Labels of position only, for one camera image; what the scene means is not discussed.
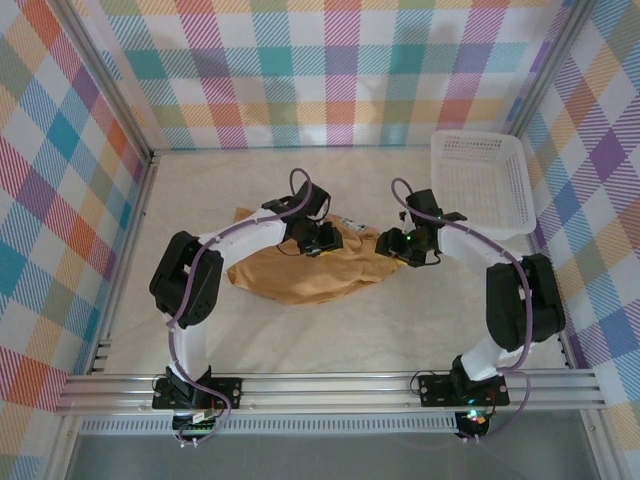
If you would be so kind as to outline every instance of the aluminum rail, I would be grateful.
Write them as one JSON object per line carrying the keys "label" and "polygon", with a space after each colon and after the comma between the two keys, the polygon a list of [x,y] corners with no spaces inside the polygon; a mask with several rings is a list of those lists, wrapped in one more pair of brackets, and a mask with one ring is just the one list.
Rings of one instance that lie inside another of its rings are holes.
{"label": "aluminum rail", "polygon": [[[591,370],[525,370],[531,379],[527,410],[592,410],[604,408],[604,398]],[[401,413],[460,411],[459,407],[423,408],[409,390],[414,372],[220,374],[243,379],[242,401],[234,415]],[[69,377],[58,404],[59,415],[167,415],[152,410],[153,375],[89,375]],[[507,377],[515,410],[524,398],[521,376]]]}

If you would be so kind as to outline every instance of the colorful checkered pattern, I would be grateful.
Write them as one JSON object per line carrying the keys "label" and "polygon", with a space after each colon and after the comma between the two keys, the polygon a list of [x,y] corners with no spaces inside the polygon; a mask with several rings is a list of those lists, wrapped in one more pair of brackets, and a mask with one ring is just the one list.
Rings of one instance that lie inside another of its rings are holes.
{"label": "colorful checkered pattern", "polygon": [[143,163],[45,0],[0,14],[0,478],[36,476]]}
{"label": "colorful checkered pattern", "polygon": [[640,478],[640,1],[600,0],[525,146],[573,350]]}
{"label": "colorful checkered pattern", "polygon": [[572,1],[74,3],[151,143],[192,149],[503,129]]}

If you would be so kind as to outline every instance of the plaid wall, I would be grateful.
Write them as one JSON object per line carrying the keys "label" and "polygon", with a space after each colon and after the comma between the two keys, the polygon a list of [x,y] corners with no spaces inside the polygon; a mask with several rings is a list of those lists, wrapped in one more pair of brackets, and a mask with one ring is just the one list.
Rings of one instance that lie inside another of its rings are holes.
{"label": "plaid wall", "polygon": [[508,128],[573,0],[74,0],[152,145]]}
{"label": "plaid wall", "polygon": [[573,350],[640,478],[640,0],[600,0],[524,140]]}
{"label": "plaid wall", "polygon": [[36,475],[143,164],[44,0],[0,2],[0,479]]}

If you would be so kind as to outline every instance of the brown cloth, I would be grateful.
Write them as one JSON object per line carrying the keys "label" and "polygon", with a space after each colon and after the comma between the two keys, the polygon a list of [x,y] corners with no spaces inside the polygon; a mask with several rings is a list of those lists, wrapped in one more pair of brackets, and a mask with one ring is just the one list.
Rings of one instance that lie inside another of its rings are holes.
{"label": "brown cloth", "polygon": [[[236,210],[235,222],[253,212]],[[398,269],[395,260],[375,253],[380,234],[366,225],[328,215],[342,234],[343,248],[315,258],[298,255],[293,240],[269,247],[227,271],[234,285],[288,305],[315,305],[381,282]]]}

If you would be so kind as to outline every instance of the ventilation grille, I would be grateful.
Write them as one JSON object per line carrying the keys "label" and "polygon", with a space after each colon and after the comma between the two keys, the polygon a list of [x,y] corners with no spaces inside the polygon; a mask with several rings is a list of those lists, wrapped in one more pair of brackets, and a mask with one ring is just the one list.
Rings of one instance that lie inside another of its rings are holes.
{"label": "ventilation grille", "polygon": [[[373,415],[250,415],[235,416],[224,425],[225,434],[363,434],[363,433],[452,433],[455,414]],[[153,435],[171,433],[170,417],[87,417],[81,435]]]}

